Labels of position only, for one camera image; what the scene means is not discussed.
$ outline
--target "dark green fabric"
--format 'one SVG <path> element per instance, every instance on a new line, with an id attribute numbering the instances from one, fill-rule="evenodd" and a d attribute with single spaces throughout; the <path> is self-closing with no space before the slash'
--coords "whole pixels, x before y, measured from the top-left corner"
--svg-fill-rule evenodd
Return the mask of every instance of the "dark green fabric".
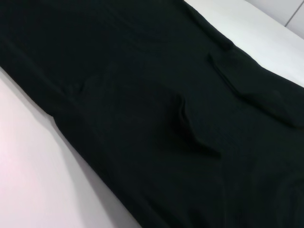
<path id="1" fill-rule="evenodd" d="M 304 227 L 304 90 L 181 0 L 2 0 L 0 66 L 143 228 Z"/>

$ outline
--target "white surface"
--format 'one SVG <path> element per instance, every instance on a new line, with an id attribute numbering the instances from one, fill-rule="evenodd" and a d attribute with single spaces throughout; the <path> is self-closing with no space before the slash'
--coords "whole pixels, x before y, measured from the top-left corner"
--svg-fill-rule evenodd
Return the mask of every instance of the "white surface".
<path id="1" fill-rule="evenodd" d="M 187 0 L 262 66 L 304 86 L 304 40 L 243 0 Z M 139 227 L 43 111 L 0 73 L 0 227 Z"/>
<path id="2" fill-rule="evenodd" d="M 303 0 L 246 0 L 252 5 L 285 25 Z"/>
<path id="3" fill-rule="evenodd" d="M 287 28 L 304 39 L 304 4 L 291 19 Z"/>

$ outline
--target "black fabric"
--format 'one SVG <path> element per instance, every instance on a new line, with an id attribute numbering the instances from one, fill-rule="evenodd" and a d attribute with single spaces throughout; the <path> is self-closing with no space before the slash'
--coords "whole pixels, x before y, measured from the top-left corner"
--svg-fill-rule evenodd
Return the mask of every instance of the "black fabric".
<path id="1" fill-rule="evenodd" d="M 304 89 L 185 2 L 2 0 L 0 66 L 143 228 L 304 227 Z"/>

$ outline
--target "black pants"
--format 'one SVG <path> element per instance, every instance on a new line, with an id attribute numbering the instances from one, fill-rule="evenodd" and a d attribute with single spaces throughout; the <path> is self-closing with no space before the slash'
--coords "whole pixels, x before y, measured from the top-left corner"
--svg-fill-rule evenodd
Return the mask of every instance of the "black pants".
<path id="1" fill-rule="evenodd" d="M 183 1 L 2 0 L 0 66 L 143 228 L 304 226 L 304 90 Z"/>

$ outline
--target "garment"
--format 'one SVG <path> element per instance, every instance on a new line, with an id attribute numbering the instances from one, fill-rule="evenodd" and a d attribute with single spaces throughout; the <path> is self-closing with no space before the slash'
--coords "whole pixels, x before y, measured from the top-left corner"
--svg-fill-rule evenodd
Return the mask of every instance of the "garment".
<path id="1" fill-rule="evenodd" d="M 2 0 L 0 66 L 143 228 L 304 227 L 304 89 L 181 0 Z"/>

